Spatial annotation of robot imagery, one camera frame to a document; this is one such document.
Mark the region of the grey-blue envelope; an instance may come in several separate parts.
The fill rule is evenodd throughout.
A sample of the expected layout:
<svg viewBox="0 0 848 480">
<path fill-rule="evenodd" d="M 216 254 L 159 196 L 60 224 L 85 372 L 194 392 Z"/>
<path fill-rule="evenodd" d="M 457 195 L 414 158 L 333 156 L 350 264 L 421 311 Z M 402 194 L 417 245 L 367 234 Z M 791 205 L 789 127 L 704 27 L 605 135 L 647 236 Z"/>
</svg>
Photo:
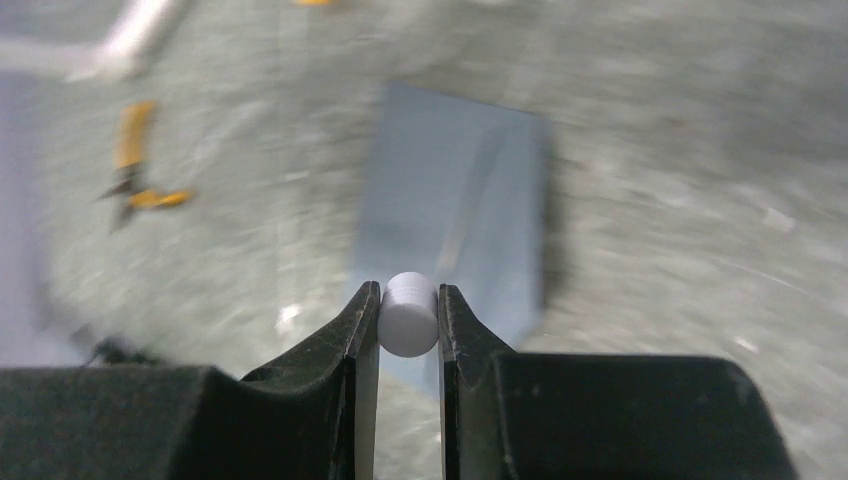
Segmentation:
<svg viewBox="0 0 848 480">
<path fill-rule="evenodd" d="M 516 345 L 540 323 L 543 118 L 394 83 L 382 97 L 348 285 L 414 271 L 456 285 Z"/>
</svg>

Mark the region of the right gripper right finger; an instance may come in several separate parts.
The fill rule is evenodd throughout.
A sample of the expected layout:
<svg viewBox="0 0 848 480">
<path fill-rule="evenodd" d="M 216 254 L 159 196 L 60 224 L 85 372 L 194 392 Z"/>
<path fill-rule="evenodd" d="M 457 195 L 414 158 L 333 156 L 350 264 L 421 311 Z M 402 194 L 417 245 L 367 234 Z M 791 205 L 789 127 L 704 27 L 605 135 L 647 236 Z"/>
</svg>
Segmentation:
<svg viewBox="0 0 848 480">
<path fill-rule="evenodd" d="M 756 384 L 710 356 L 525 353 L 439 291 L 447 479 L 794 479 Z"/>
</svg>

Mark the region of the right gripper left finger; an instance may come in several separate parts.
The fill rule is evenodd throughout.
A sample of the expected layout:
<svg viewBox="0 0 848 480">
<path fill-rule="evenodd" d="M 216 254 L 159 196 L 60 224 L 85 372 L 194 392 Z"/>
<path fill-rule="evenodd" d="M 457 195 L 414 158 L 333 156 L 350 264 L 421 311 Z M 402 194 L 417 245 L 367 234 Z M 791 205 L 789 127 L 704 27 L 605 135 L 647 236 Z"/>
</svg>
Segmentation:
<svg viewBox="0 0 848 480">
<path fill-rule="evenodd" d="M 5 479 L 369 479 L 378 283 L 241 379 L 209 366 L 1 373 Z"/>
</svg>

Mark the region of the white glue stick cap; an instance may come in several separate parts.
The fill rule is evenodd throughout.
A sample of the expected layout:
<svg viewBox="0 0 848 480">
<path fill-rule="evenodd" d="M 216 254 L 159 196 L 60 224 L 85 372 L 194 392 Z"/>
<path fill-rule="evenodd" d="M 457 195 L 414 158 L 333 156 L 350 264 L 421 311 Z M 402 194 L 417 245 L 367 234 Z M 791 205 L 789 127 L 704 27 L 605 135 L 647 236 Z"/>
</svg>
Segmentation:
<svg viewBox="0 0 848 480">
<path fill-rule="evenodd" d="M 438 294 L 430 279 L 418 272 L 403 272 L 386 285 L 378 315 L 378 339 L 389 353 L 415 358 L 437 343 Z"/>
</svg>

